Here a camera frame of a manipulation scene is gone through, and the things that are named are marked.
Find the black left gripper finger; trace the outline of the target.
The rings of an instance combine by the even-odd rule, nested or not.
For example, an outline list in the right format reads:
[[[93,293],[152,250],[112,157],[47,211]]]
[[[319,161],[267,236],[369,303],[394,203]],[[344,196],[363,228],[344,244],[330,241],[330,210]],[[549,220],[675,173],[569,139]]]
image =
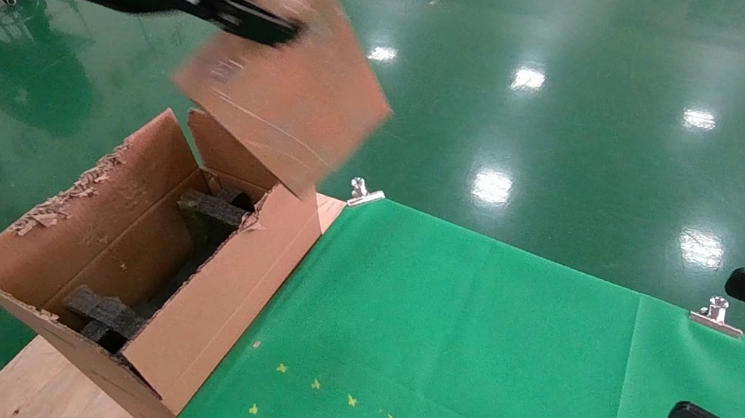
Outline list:
[[[263,45],[289,43],[303,29],[300,21],[274,14],[256,0],[177,0],[177,4],[179,11]]]

